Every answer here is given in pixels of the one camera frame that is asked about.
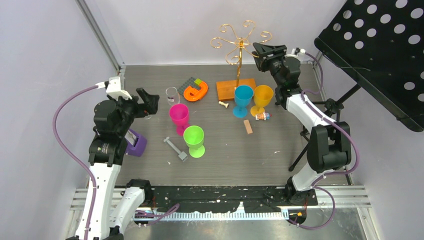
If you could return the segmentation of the gold rack with wooden base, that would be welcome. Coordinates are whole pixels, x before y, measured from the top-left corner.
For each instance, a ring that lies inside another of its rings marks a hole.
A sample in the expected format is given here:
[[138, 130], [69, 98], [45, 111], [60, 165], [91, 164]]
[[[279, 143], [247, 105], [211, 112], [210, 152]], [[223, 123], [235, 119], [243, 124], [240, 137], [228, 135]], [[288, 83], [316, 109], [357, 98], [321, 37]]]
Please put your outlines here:
[[249, 41], [249, 37], [252, 35], [256, 28], [256, 23], [252, 20], [245, 20], [242, 23], [244, 28], [251, 27], [249, 33], [246, 36], [238, 36], [235, 29], [230, 24], [222, 24], [219, 27], [221, 33], [227, 33], [231, 31], [235, 37], [235, 40], [228, 40], [220, 36], [216, 36], [210, 40], [210, 45], [214, 49], [220, 49], [223, 43], [228, 43], [233, 46], [233, 49], [225, 55], [225, 62], [230, 66], [236, 66], [236, 78], [235, 80], [219, 81], [216, 86], [218, 100], [222, 102], [231, 101], [235, 97], [235, 91], [240, 83], [241, 68], [243, 65], [243, 53], [247, 53], [250, 56], [257, 58], [256, 53], [252, 53], [248, 50], [249, 46], [253, 43]]

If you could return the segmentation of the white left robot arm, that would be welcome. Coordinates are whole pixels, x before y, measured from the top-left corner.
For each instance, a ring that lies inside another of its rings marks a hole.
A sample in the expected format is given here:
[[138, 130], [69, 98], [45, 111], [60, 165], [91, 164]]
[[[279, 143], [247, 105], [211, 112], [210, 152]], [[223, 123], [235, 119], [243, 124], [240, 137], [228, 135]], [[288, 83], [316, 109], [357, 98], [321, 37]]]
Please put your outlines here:
[[139, 206], [148, 207], [154, 199], [149, 180], [132, 179], [115, 208], [112, 199], [115, 184], [128, 146], [125, 138], [135, 119], [158, 111], [159, 95], [136, 89], [128, 98], [111, 94], [94, 107], [94, 138], [89, 146], [90, 183], [83, 213], [73, 240], [122, 240]]

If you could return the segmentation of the green plastic wine glass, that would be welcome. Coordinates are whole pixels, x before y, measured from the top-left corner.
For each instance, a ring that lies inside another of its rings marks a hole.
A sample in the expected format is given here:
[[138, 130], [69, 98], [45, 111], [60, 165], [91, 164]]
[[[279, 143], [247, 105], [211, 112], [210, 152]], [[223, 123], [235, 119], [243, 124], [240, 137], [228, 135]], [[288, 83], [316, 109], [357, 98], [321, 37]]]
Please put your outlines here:
[[191, 125], [184, 130], [183, 139], [193, 158], [201, 158], [205, 154], [204, 130], [198, 125]]

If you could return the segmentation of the pink plastic wine glass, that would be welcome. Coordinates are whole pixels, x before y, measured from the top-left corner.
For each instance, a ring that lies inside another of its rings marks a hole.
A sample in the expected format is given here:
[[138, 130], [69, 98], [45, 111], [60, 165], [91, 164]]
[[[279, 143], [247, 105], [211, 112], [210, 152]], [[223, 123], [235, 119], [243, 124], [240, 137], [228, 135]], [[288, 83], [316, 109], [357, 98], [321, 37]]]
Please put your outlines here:
[[188, 106], [183, 103], [173, 105], [169, 109], [169, 117], [176, 125], [176, 133], [179, 136], [183, 136], [186, 128], [190, 126], [190, 115]]

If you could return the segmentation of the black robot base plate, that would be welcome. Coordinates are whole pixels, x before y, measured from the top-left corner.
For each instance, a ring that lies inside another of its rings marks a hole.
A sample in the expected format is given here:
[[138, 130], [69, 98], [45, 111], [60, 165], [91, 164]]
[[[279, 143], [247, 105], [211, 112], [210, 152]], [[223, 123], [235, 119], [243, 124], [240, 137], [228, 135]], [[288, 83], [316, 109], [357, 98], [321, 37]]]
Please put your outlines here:
[[141, 207], [166, 212], [179, 204], [179, 213], [234, 213], [240, 204], [246, 213], [273, 213], [281, 207], [317, 206], [316, 192], [290, 195], [275, 185], [157, 185], [147, 192]]

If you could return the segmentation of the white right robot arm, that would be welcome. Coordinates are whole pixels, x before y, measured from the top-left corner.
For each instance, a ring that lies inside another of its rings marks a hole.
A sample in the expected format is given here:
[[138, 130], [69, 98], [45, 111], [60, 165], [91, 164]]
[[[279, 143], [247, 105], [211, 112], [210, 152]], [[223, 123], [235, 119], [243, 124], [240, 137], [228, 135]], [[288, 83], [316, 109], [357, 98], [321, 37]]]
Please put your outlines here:
[[270, 72], [276, 82], [277, 105], [293, 114], [309, 133], [305, 150], [307, 163], [287, 180], [283, 190], [288, 203], [299, 205], [321, 179], [351, 163], [350, 127], [323, 113], [300, 87], [301, 61], [298, 55], [304, 54], [304, 50], [297, 48], [288, 54], [285, 45], [254, 42], [252, 46], [257, 69]]

